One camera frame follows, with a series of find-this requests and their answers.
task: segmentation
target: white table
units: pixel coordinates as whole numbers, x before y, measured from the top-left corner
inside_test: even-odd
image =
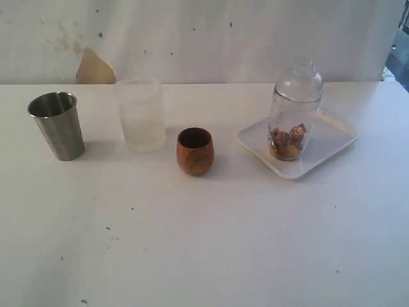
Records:
[[[79,99],[86,153],[72,162],[26,112],[56,90]],[[112,86],[0,86],[0,306],[409,306],[409,95],[326,84],[323,105],[360,139],[287,181],[235,139],[271,92],[165,86],[169,141],[135,154]],[[190,126],[214,138],[201,178],[175,161]]]

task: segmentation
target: white tray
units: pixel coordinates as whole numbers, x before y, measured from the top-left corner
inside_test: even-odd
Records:
[[[267,136],[268,118],[237,134],[242,146],[285,179],[300,178],[358,139],[358,134],[351,127],[326,111],[318,111],[308,144],[298,160],[285,162],[271,156]]]

